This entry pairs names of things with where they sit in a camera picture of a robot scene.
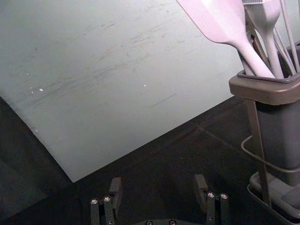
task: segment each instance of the white spatula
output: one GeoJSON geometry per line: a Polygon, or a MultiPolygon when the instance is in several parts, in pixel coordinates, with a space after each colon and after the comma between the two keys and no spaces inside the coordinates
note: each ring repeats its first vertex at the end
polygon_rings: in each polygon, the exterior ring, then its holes
{"type": "Polygon", "coordinates": [[[241,0],[177,0],[203,35],[235,47],[257,76],[275,78],[247,40],[241,0]]]}

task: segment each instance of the screw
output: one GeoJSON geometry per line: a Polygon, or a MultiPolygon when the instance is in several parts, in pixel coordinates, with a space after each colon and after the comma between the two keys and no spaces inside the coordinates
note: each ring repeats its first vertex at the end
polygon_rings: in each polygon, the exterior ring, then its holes
{"type": "Polygon", "coordinates": [[[213,197],[215,197],[215,195],[214,195],[213,193],[209,192],[209,193],[208,193],[208,197],[209,197],[209,198],[213,198],[213,197]]]}
{"type": "Polygon", "coordinates": [[[93,199],[90,203],[92,203],[93,205],[95,205],[95,204],[98,203],[98,200],[97,199],[93,199]]]}
{"type": "Polygon", "coordinates": [[[105,201],[105,202],[109,202],[110,200],[111,200],[110,197],[105,197],[105,198],[104,198],[104,201],[105,201]]]}
{"type": "Polygon", "coordinates": [[[176,221],[171,219],[171,220],[169,221],[169,225],[176,225],[176,221]]]}
{"type": "Polygon", "coordinates": [[[221,198],[223,198],[223,199],[227,199],[227,198],[228,198],[228,196],[227,196],[227,195],[225,195],[225,194],[221,194],[221,198]]]}

